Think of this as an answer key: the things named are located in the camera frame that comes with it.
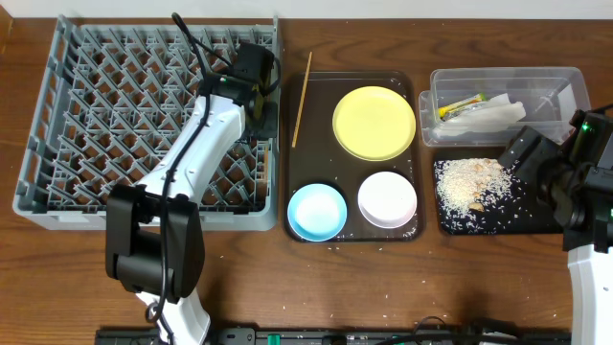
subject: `rice pile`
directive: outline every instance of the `rice pile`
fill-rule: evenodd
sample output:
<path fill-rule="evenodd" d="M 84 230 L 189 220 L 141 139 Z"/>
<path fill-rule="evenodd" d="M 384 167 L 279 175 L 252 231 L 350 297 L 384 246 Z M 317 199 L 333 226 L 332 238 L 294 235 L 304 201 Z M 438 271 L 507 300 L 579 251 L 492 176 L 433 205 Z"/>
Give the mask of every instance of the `rice pile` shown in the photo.
<path fill-rule="evenodd" d="M 511 196 L 511 175 L 494 159 L 473 158 L 439 162 L 437 193 L 453 218 L 483 212 Z"/>

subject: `chopstick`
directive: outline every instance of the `chopstick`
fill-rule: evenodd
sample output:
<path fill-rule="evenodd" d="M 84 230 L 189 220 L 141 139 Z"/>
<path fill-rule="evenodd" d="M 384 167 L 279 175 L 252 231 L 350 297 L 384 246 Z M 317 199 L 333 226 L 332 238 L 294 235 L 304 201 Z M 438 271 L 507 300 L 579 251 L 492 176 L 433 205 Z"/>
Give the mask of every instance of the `chopstick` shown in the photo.
<path fill-rule="evenodd" d="M 294 140 L 291 142 L 291 147 L 296 148 L 298 141 L 298 129 L 300 129 L 300 118 L 303 115 L 303 105 L 305 104 L 305 93 L 307 92 L 308 71 L 310 71 L 310 59 L 313 52 L 308 53 L 308 63 L 306 64 L 305 81 L 303 82 L 303 94 L 300 96 L 300 105 L 298 106 L 298 118 L 296 119 L 296 127 L 294 128 Z"/>

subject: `dark tray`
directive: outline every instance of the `dark tray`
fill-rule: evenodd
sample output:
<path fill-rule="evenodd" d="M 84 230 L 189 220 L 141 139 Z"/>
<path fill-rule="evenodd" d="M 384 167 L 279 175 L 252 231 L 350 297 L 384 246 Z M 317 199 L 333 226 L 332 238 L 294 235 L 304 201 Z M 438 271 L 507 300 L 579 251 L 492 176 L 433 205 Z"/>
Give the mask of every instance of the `dark tray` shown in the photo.
<path fill-rule="evenodd" d="M 562 228 L 554 220 L 554 214 L 549 206 L 539 204 L 536 200 L 536 191 L 531 190 L 526 183 L 516 178 L 511 183 L 511 197 L 498 201 L 495 207 L 486 207 L 486 212 L 473 212 L 473 215 L 477 216 L 476 220 L 452 219 L 443 209 L 443 203 L 436 192 L 436 186 L 440 180 L 435 171 L 437 164 L 441 164 L 442 161 L 467 158 L 497 159 L 503 150 L 504 148 L 441 149 L 435 154 L 432 173 L 434 174 L 439 224 L 442 230 L 451 235 L 561 234 Z M 499 206 L 505 206 L 502 212 Z M 520 211 L 513 211 L 519 207 L 521 207 Z M 453 220 L 460 224 L 456 223 L 456 226 L 453 226 L 451 224 Z M 468 221 L 478 223 L 480 229 L 468 227 L 466 225 Z"/>
<path fill-rule="evenodd" d="M 308 76 L 305 104 L 296 148 L 291 139 L 296 126 L 305 75 L 295 76 L 290 82 L 288 124 L 285 127 L 286 159 L 284 168 L 284 229 L 294 240 L 297 236 L 287 222 L 287 204 L 293 193 L 311 183 L 325 183 L 335 188 L 347 201 L 348 218 L 345 226 L 329 242 L 382 242 L 411 241 L 420 233 L 423 222 L 423 197 L 418 177 L 417 133 L 409 149 L 394 159 L 383 162 L 361 160 L 345 151 L 334 136 L 332 115 L 334 108 L 349 92 L 363 86 L 382 86 L 398 92 L 413 109 L 413 94 L 409 81 L 398 72 L 313 72 Z M 397 229 L 381 229 L 362 217 L 357 207 L 357 191 L 371 174 L 394 172 L 407 178 L 418 195 L 416 215 Z"/>

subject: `white bowl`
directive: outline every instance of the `white bowl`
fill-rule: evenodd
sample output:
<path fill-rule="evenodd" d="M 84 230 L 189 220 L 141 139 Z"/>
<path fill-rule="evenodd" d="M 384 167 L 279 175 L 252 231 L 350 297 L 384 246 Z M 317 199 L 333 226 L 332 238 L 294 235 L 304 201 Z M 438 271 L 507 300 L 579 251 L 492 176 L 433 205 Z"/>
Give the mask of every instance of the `white bowl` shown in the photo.
<path fill-rule="evenodd" d="M 418 197 L 406 178 L 394 172 L 377 172 L 362 182 L 357 205 L 362 216 L 373 225 L 394 229 L 413 217 Z"/>

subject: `green switch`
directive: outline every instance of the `green switch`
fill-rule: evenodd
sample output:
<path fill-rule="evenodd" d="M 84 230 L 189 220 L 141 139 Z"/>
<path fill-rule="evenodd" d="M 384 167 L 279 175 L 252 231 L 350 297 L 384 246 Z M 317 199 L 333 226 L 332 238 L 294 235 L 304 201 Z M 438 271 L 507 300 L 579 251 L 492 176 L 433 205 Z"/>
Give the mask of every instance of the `green switch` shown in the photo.
<path fill-rule="evenodd" d="M 281 336 L 278 334 L 269 334 L 268 345 L 281 345 Z"/>
<path fill-rule="evenodd" d="M 397 337 L 400 337 L 399 335 L 392 335 L 392 339 L 396 339 Z"/>

